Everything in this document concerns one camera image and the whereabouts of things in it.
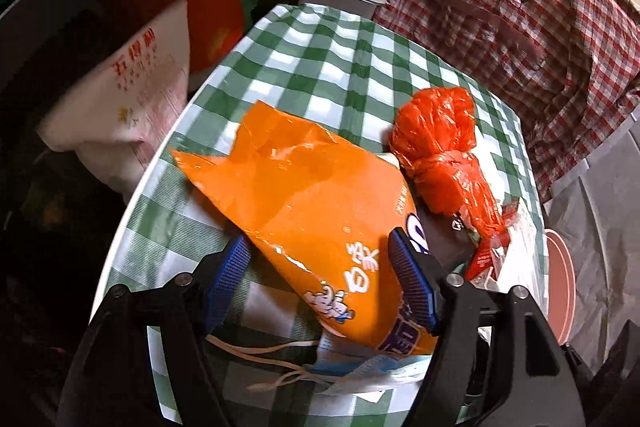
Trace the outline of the orange snack bag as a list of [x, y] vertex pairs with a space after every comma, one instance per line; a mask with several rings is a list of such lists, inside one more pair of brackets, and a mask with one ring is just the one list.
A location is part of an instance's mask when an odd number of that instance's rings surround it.
[[433, 352], [387, 252], [388, 234], [416, 217], [398, 167], [262, 102], [243, 117], [229, 156], [172, 157], [328, 332], [393, 355]]

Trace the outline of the red-orange plastic bag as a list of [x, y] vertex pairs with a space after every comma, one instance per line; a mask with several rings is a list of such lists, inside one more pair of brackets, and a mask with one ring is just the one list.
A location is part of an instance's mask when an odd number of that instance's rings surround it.
[[463, 88], [427, 88], [399, 109], [390, 150], [428, 209], [458, 215], [480, 236], [465, 277], [499, 274], [510, 237], [476, 147], [474, 102]]

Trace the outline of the pink plastic basin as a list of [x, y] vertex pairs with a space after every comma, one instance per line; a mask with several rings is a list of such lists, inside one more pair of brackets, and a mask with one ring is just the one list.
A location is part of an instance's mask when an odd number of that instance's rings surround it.
[[548, 323], [560, 345], [570, 340], [576, 310], [576, 275], [562, 236], [545, 229], [548, 248]]

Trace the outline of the grey cloth cover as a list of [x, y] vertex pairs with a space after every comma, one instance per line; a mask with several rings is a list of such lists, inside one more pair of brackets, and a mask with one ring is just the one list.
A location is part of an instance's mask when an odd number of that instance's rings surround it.
[[576, 313], [570, 344], [592, 371], [627, 321], [639, 321], [639, 111], [559, 181], [546, 223], [570, 251]]

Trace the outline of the white rice sack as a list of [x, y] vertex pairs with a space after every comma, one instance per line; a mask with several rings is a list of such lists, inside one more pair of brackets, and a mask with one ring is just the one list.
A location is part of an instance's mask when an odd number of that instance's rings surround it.
[[179, 0], [76, 82], [38, 134], [130, 199], [186, 107], [189, 72], [188, 4]]

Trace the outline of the green white checkered tablecloth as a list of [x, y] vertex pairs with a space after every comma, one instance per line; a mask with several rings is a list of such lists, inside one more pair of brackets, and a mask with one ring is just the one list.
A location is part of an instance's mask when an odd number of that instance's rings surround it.
[[[422, 46], [370, 20], [316, 4], [277, 5], [195, 93], [162, 143], [165, 150], [155, 153], [132, 194], [107, 254], [93, 311], [112, 285], [123, 283], [132, 291], [162, 286], [228, 242], [230, 223], [186, 181], [170, 150], [228, 154], [244, 113], [264, 101], [381, 153], [397, 109], [414, 92], [436, 86], [460, 86], [472, 94], [476, 155], [485, 176], [494, 176], [496, 199], [518, 198], [528, 207], [537, 229], [536, 254], [529, 256], [536, 299], [547, 312], [544, 222], [518, 116]], [[321, 335], [310, 309], [260, 254], [252, 256], [218, 332], [240, 346]], [[263, 369], [210, 343], [206, 353], [238, 426], [400, 426], [418, 390], [418, 383], [402, 384], [375, 403], [360, 395], [320, 395], [322, 386], [310, 381], [251, 392], [249, 385], [271, 383], [285, 369]]]

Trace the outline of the red plaid shirt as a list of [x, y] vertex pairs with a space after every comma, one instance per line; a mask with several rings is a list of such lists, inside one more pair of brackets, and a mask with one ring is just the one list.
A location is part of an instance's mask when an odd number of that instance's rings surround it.
[[631, 0], [387, 0], [374, 20], [514, 110], [542, 199], [639, 103]]

